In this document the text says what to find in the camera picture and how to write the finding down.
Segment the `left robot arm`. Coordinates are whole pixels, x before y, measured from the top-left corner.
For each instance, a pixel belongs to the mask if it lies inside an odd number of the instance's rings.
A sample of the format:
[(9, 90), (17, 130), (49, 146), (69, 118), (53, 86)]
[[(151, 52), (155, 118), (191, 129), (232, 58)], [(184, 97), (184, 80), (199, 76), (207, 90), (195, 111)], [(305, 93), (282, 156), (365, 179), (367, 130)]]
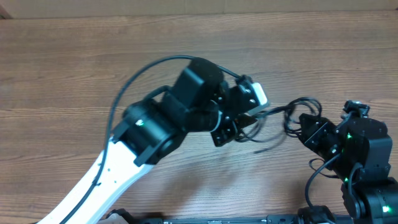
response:
[(209, 132), (216, 146), (236, 139), (268, 105), (262, 86), (246, 75), (235, 86), (228, 70), (200, 57), (189, 57), (172, 86), (161, 86), (108, 119), (104, 149), (83, 178), (43, 219), (44, 223), (96, 223), (117, 199), (188, 133)]

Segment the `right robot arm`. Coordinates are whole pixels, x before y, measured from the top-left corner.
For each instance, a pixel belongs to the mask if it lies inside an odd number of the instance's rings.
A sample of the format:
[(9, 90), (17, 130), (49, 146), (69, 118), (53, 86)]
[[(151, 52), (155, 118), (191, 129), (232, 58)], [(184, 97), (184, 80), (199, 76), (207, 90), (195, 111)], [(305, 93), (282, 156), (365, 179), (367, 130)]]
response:
[(389, 176), (393, 141), (387, 126), (350, 112), (340, 124), (301, 114), (300, 141), (342, 180), (344, 206), (355, 223), (397, 223), (397, 181)]

